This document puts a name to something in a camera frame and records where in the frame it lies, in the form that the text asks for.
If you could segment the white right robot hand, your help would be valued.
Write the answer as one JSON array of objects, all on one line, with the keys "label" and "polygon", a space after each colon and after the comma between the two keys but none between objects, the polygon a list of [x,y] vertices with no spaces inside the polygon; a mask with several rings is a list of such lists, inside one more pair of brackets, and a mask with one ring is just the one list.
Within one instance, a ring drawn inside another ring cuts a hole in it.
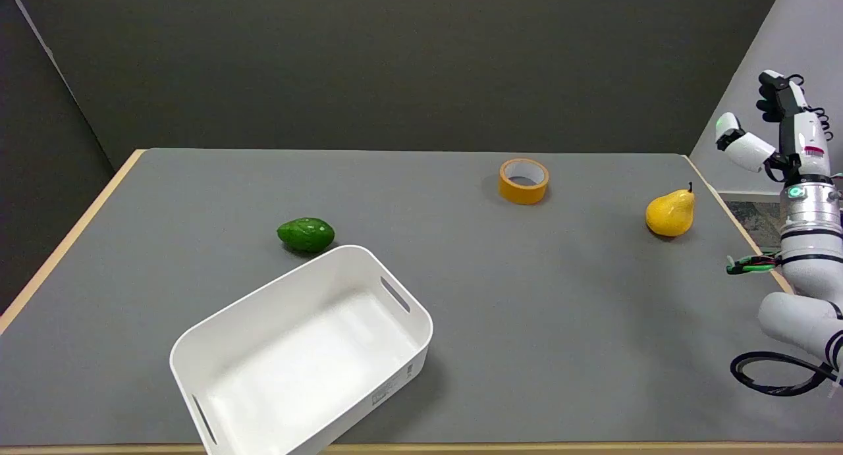
[{"label": "white right robot hand", "polygon": [[833,183],[828,142],[834,134],[824,108],[810,107],[800,74],[782,75],[764,70],[758,77],[756,108],[762,119],[778,126],[774,147],[747,131],[734,113],[723,113],[715,124],[716,147],[753,173],[765,172],[788,187],[797,183]]}]

